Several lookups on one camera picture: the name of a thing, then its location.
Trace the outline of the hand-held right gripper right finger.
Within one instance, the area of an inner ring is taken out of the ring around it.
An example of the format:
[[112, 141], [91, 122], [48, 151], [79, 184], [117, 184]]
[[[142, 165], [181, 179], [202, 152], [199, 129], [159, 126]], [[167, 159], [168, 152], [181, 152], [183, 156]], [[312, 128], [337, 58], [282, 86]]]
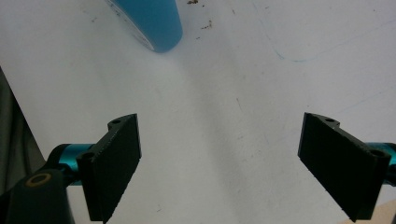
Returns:
[[391, 144], [365, 143], [340, 122], [304, 114], [298, 157], [353, 222], [369, 220], [391, 183]]

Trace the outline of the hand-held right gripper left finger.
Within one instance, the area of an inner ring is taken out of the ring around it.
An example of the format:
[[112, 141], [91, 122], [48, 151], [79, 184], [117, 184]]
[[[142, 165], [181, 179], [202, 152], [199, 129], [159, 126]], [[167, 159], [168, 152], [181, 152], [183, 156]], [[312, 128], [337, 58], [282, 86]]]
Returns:
[[91, 221], [106, 224], [141, 159], [136, 114], [111, 120], [107, 133], [92, 147], [77, 156]]

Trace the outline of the blue cup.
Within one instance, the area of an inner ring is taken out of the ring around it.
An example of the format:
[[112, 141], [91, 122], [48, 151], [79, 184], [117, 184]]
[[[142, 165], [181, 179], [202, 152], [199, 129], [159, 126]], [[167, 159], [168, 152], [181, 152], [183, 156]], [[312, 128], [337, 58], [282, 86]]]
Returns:
[[105, 1], [147, 49], [164, 53], [183, 35], [176, 0]]

